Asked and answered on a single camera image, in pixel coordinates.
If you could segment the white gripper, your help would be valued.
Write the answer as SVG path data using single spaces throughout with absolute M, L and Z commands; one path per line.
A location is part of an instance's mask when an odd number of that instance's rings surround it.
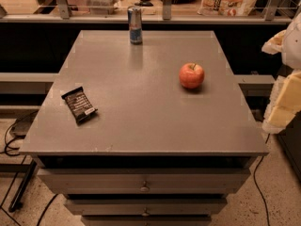
M 282 63 L 293 69 L 301 69 L 301 13 L 261 50 L 270 55 L 281 53 Z M 277 134 L 284 130 L 301 111 L 301 72 L 292 72 L 287 77 L 279 76 L 274 83 L 269 104 L 263 116 L 262 129 Z

